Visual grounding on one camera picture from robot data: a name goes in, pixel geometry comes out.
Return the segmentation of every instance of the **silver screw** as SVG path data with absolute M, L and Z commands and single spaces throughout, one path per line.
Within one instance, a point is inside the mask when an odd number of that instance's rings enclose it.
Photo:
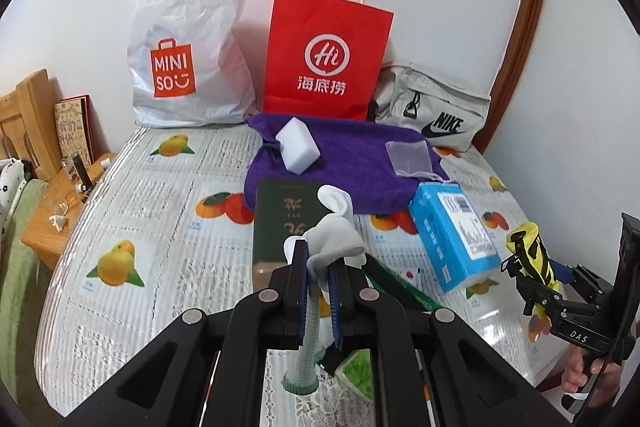
M 456 314 L 449 308 L 438 308 L 434 315 L 440 322 L 453 322 L 456 318 Z
M 258 299 L 260 299 L 262 302 L 273 302 L 277 298 L 278 292 L 271 288 L 266 288 L 258 293 Z
M 374 288 L 363 288 L 360 290 L 360 298 L 363 301 L 375 301 L 378 297 L 380 297 L 380 294 L 378 290 Z
M 201 319 L 202 312 L 200 310 L 197 310 L 196 308 L 191 308 L 190 310 L 187 310 L 182 314 L 182 320 L 184 320 L 187 324 L 199 323 Z

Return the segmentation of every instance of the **white sponge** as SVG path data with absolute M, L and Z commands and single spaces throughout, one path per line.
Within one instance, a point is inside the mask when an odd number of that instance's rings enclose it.
M 276 134 L 287 171 L 302 174 L 320 157 L 320 151 L 305 123 L 292 118 Z

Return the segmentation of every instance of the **green bedsheet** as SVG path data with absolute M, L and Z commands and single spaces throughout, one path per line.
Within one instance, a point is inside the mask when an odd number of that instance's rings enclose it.
M 57 425 L 60 416 L 42 395 L 33 369 L 33 352 L 50 270 L 20 238 L 42 197 L 46 182 L 24 188 L 0 254 L 0 378 L 34 427 Z

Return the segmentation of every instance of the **purple cloth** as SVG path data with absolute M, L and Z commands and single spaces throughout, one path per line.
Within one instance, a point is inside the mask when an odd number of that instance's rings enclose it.
M 413 178 L 396 176 L 386 153 L 388 141 L 417 142 L 412 129 L 358 120 L 299 116 L 309 128 L 320 157 L 300 176 L 287 171 L 276 134 L 290 120 L 285 114 L 257 114 L 245 122 L 264 140 L 244 182 L 244 203 L 255 208 L 255 193 L 262 178 L 314 180 L 341 188 L 351 195 L 356 214 L 393 214 L 406 209 L 418 188 Z M 448 180 L 440 157 L 429 147 L 433 172 Z

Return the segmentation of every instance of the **wooden nightstand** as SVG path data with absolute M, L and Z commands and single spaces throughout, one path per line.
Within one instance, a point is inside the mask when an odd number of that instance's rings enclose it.
M 114 156 L 114 154 L 103 154 L 93 165 L 89 165 L 86 168 L 92 181 L 95 182 L 104 172 L 100 166 L 100 161 L 105 158 L 113 158 Z M 58 181 L 60 182 L 62 193 L 66 198 L 66 203 L 69 205 L 69 210 L 65 216 L 69 221 L 65 225 L 65 228 L 62 229 L 62 232 L 58 232 L 53 227 L 49 220 L 51 210 L 41 201 L 33 211 L 21 239 L 21 241 L 27 245 L 27 247 L 30 247 L 38 258 L 52 270 L 56 267 L 58 259 L 69 239 L 69 235 L 74 229 L 78 216 L 84 207 L 84 204 L 81 202 L 82 194 L 78 194 L 75 191 L 62 170 L 58 173 Z

